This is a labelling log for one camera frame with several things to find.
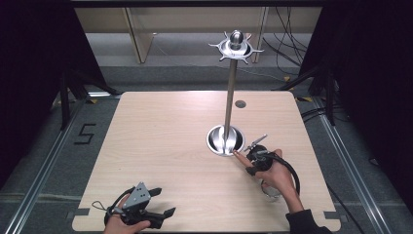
desk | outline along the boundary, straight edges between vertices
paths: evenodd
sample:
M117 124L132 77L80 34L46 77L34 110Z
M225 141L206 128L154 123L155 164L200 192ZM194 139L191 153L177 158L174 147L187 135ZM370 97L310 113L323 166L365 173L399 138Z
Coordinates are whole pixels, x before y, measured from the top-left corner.
M125 93L119 102L94 165L77 215L76 231L104 229L105 207L126 189L143 181L162 187L146 208L162 213L176 207L161 232L274 232L289 230L283 198L271 203L233 156L221 157L207 147L207 133L225 120L226 92ZM235 92L231 125L245 143L268 134L261 143L283 150L301 180L301 199L318 225L332 231L338 219L295 100L290 92Z

gray carpet floor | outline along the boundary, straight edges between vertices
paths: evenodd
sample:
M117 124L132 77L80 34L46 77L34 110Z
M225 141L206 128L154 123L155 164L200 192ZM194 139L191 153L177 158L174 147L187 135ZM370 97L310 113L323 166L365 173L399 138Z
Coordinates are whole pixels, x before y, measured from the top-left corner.
M155 54L153 56L160 56L157 54L159 51L153 53ZM181 60L182 57L174 54L168 59ZM108 85L119 91L226 90L229 70L225 66L228 64L218 64L224 68L218 67L216 64L208 66L134 64L128 66L101 65L101 70ZM285 74L276 67L253 64L251 67L242 67L242 69L244 71L239 70L237 73L236 90L269 91L284 84L282 78ZM284 70L292 73L298 72L298 68L293 66L286 66ZM305 81L295 87L292 92L296 97L308 97L307 89L310 83L311 80ZM88 89L90 91L97 90L95 87L88 87ZM21 233L75 233L71 228L73 213L76 211L86 188L118 101L117 98L99 98L96 103L85 103L82 106ZM302 113L316 108L311 101L297 101L297 105ZM347 117L343 109L337 109L335 112L336 129L352 159L356 162L357 169L368 189L383 212L386 222L394 233L413 233L412 214L406 209L380 167L368 161L371 156L370 151L351 119ZM0 191L0 232L5 231L10 218L19 207L24 194L30 188L48 156L59 134L60 124L60 106L57 103L52 106L49 119L33 143L31 151L21 159L15 172ZM90 144L77 144L76 142L87 140L85 136L79 136L85 124L94 124L94 126L86 128L86 131L94 136ZM356 194L331 139L328 137L321 117L309 120L305 126L326 182L343 201L364 232L375 233L372 222ZM338 199L332 194L331 198L342 217L342 228L338 233L359 233L355 223L350 219L350 215L344 210Z

floor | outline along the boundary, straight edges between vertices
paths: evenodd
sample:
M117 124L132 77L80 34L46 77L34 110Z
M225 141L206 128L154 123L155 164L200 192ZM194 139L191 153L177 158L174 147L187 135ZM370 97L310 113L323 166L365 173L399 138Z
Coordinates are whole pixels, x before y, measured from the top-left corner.
M280 42L276 36L281 38L282 34L266 34L264 38L278 48ZM309 34L294 36L304 45L311 38ZM208 45L219 43L224 39L223 34L156 34L143 64L136 63L127 34L88 34L88 38L106 82L119 91L227 89L229 61L219 61L221 55L217 49ZM274 90L285 84L285 79L296 77L297 65L277 58L267 44L261 49L265 51L257 63L239 62L236 90ZM281 45L281 50L299 61L291 48ZM308 95L310 84L311 79L291 90L302 100L297 101L301 113L323 106L323 95ZM88 89L99 91L95 87ZM9 223L19 221L17 233L75 233L71 221L119 99L94 97L86 102L72 99L72 121L68 128L60 130L57 101L51 106L50 117L32 150L21 159L1 189L0 231L5 232ZM338 97L335 127L319 112L304 118L342 220L338 233L361 233L360 229L363 233L413 233L412 214L380 166L368 160L372 156L368 147L339 104Z

wooden tabletop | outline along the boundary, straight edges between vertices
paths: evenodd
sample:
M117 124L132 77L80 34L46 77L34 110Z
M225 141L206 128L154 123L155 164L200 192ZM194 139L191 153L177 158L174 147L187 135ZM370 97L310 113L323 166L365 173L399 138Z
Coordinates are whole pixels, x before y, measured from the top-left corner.
M162 213L176 207L160 232L275 232L289 230L283 197L271 202L259 181L234 156L222 157L207 147L207 133L225 121L226 92L125 93L94 165L76 215L76 231L104 229L104 211L128 188L143 181L162 187L146 210ZM281 148L283 158L301 181L301 199L318 225L340 228L315 152L290 92L235 92L231 125L244 133L245 144L267 134L260 143Z

